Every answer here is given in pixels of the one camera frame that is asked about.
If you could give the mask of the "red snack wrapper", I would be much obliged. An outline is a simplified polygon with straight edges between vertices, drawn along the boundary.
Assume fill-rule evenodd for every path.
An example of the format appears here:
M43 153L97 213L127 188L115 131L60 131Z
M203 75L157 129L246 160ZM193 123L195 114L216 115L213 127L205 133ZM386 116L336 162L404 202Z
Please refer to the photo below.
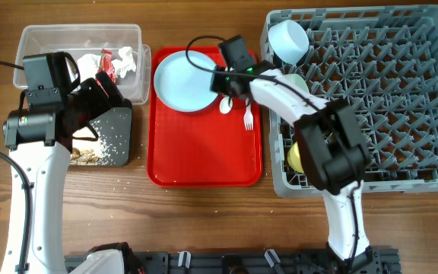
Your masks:
M112 64L112 52L107 49L102 49L100 53L100 61L98 72L105 72L113 83L116 82L116 69Z

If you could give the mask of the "food scraps and rice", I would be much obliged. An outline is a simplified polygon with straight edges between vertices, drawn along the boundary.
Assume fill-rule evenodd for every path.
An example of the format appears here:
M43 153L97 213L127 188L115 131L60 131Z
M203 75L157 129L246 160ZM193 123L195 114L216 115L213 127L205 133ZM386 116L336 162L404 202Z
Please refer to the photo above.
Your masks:
M73 135L70 165L122 166L129 159L129 141L123 135L96 130L96 141L84 140L94 137L88 129L78 130Z

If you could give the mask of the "light blue plate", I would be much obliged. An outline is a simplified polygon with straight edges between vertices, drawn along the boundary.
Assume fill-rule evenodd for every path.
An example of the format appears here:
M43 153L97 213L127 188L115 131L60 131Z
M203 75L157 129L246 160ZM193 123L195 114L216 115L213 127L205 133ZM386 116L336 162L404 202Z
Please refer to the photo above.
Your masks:
M170 109L195 112L212 104L217 93L211 90L212 74L191 65L186 51L172 53L154 73L154 90Z

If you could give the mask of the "white plastic spoon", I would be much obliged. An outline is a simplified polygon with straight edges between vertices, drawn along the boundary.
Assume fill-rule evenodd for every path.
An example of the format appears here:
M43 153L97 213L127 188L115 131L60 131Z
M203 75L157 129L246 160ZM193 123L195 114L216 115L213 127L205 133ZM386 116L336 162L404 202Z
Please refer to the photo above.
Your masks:
M225 96L222 98L219 110L222 114L228 114L233 108L233 99L231 97Z

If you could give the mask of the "mint green bowl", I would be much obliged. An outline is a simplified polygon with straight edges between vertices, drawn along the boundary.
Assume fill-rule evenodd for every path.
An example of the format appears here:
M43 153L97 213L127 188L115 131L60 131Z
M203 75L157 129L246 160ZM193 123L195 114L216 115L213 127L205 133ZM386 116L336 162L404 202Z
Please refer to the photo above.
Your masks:
M296 86L298 86L299 88L304 90L306 93L309 93L309 88L307 86L307 83L306 83L306 81L300 75L288 74L288 75L284 75L284 77L288 81L293 82Z

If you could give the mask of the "light blue small bowl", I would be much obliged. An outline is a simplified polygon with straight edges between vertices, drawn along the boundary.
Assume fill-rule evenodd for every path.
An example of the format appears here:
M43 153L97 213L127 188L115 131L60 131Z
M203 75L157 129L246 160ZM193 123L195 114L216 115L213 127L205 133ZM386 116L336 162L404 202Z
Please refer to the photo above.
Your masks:
M268 40L278 58L290 65L297 64L309 51L306 31L292 20L282 21L271 27Z

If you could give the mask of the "yellow plastic cup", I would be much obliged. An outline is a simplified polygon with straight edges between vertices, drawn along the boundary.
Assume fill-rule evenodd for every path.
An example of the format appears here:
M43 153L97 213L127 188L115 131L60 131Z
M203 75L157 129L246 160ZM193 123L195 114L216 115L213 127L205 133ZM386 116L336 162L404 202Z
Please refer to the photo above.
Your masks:
M295 142L287 153L287 162L289 166L298 173L303 174L304 169L300 159L298 143Z

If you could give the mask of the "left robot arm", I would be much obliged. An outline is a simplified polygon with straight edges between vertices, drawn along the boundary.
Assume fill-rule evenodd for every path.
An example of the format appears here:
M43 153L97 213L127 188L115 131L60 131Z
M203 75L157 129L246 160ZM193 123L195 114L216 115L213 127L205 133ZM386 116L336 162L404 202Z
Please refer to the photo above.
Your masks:
M85 81L72 76L69 53L25 56L27 89L3 124L12 191L3 273L65 273L62 207L74 133L110 113L125 115L131 132L132 103L105 72Z

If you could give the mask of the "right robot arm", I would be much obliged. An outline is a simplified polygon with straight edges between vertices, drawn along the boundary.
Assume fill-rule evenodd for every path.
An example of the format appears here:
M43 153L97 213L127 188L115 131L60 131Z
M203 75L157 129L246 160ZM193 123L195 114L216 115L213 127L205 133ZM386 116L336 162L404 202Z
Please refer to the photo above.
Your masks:
M323 195L328 247L340 269L358 270L370 248L360 204L369 152L351 105L317 97L255 61L241 36L218 47L225 64L213 71L212 91L267 107L294 128L303 172Z

